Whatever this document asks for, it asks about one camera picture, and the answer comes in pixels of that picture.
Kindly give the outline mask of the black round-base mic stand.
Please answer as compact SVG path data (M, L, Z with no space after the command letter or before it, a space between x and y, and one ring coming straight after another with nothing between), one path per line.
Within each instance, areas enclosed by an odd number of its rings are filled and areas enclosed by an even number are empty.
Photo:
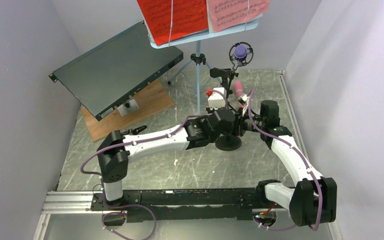
M231 105L229 102L229 97L234 93L231 89L232 81L230 81L231 68L216 68L213 67L209 71L210 77L216 79L221 78L220 85L226 89L226 98L228 105L225 108L230 109L235 114L235 123L234 128L231 134L229 135L220 135L220 137L215 142L217 149L222 151L234 151L241 147L242 142L240 136L237 136L237 116L240 115L239 112Z

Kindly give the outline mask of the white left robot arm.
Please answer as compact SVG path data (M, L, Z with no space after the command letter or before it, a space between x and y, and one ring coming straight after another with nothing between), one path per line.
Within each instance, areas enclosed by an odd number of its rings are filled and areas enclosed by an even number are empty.
M103 183L104 204L111 210L124 203L122 182L127 176L130 162L167 151L184 151L202 148L215 143L222 134L234 128L235 114L220 108L197 117L188 116L182 124L142 135L110 133L97 151Z

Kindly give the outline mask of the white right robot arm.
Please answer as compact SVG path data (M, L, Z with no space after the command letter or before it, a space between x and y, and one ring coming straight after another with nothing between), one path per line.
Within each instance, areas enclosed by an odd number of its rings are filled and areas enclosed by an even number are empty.
M316 229L332 223L337 216L337 183L316 170L298 148L291 131L282 126L279 106L274 100L263 100L260 113L245 104L240 111L241 131L260 134L261 140L280 159L293 181L287 187L278 180L263 180L257 186L256 203L267 208L272 203L287 210L294 224Z

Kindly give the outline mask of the pink microphone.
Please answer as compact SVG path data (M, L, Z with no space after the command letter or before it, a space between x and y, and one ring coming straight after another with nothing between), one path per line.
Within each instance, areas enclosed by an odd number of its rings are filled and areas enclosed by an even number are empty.
M234 83L234 90L237 99L239 99L244 94L243 84L241 81L237 80Z

